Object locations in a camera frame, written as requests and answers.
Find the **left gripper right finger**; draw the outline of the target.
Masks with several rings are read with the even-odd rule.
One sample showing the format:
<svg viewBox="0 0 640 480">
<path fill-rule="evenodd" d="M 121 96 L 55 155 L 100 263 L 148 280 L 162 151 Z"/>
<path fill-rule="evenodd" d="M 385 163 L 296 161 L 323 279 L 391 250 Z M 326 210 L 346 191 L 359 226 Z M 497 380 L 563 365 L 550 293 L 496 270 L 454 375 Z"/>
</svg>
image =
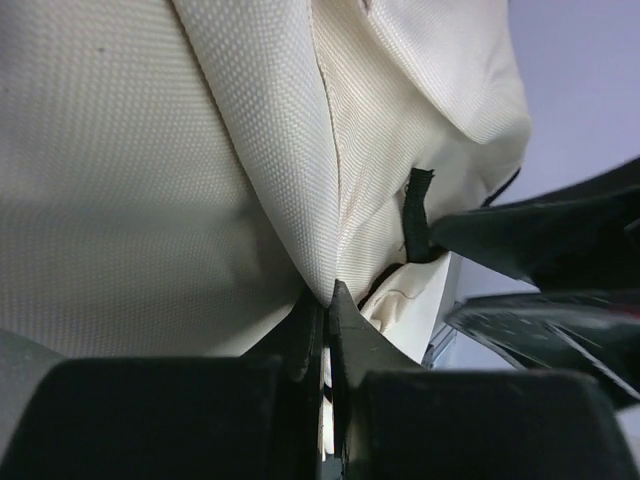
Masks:
<svg viewBox="0 0 640 480">
<path fill-rule="evenodd" d="M 596 382 L 568 371 L 433 372 L 343 282 L 328 310 L 334 451 L 347 479 L 634 479 Z"/>
</svg>

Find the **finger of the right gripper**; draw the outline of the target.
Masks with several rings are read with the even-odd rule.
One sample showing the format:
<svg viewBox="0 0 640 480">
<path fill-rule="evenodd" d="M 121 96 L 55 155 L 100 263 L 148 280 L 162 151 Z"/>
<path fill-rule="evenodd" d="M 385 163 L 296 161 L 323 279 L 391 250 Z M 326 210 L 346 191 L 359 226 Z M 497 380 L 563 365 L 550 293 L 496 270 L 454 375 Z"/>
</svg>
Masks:
<svg viewBox="0 0 640 480">
<path fill-rule="evenodd" d="M 433 241 L 541 291 L 639 285 L 639 162 L 511 204 L 446 216 Z"/>
<path fill-rule="evenodd" d="M 476 297 L 445 317 L 521 369 L 593 377 L 615 405 L 639 403 L 639 294 L 555 292 Z"/>
</svg>

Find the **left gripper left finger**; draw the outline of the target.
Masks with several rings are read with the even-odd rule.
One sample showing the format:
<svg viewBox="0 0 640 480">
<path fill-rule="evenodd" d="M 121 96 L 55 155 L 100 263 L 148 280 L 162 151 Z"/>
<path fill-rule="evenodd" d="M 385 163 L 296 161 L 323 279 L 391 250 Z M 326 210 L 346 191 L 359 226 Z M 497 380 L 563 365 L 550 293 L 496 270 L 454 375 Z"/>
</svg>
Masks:
<svg viewBox="0 0 640 480">
<path fill-rule="evenodd" d="M 5 479 L 317 479 L 324 308 L 244 355 L 68 360 L 39 383 Z"/>
</svg>

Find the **cream canvas backpack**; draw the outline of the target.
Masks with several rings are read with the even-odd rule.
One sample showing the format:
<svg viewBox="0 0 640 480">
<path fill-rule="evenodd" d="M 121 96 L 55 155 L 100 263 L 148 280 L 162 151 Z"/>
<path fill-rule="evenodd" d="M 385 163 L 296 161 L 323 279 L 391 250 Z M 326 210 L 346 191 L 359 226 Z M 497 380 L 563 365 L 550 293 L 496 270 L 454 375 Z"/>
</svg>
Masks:
<svg viewBox="0 0 640 480">
<path fill-rule="evenodd" d="M 1 439 L 66 357 L 245 352 L 344 282 L 420 361 L 450 261 L 402 207 L 479 207 L 531 121 L 505 1 L 5 1 Z"/>
</svg>

